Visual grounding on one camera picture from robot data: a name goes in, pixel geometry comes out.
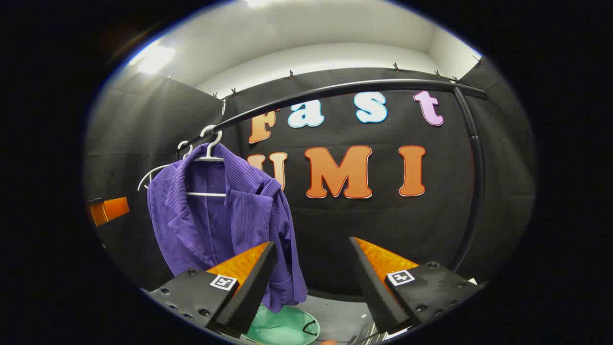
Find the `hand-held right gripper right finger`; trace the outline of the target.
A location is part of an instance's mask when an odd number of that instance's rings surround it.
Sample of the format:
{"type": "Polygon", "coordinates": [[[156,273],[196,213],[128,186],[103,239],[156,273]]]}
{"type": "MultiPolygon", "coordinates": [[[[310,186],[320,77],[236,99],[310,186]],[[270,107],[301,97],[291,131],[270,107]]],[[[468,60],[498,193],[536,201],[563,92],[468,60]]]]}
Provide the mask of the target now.
{"type": "Polygon", "coordinates": [[[485,287],[438,262],[416,264],[357,237],[350,237],[349,243],[360,291],[381,332],[438,320],[485,287]]]}

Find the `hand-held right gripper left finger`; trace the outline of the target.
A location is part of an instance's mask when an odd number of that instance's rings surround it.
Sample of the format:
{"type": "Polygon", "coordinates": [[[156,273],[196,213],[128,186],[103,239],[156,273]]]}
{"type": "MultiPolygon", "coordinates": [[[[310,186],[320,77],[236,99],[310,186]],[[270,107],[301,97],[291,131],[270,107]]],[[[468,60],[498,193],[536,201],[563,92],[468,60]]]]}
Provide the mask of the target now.
{"type": "Polygon", "coordinates": [[[207,271],[188,269],[148,297],[201,330],[239,337],[258,312],[276,262],[268,241],[207,271]]]}

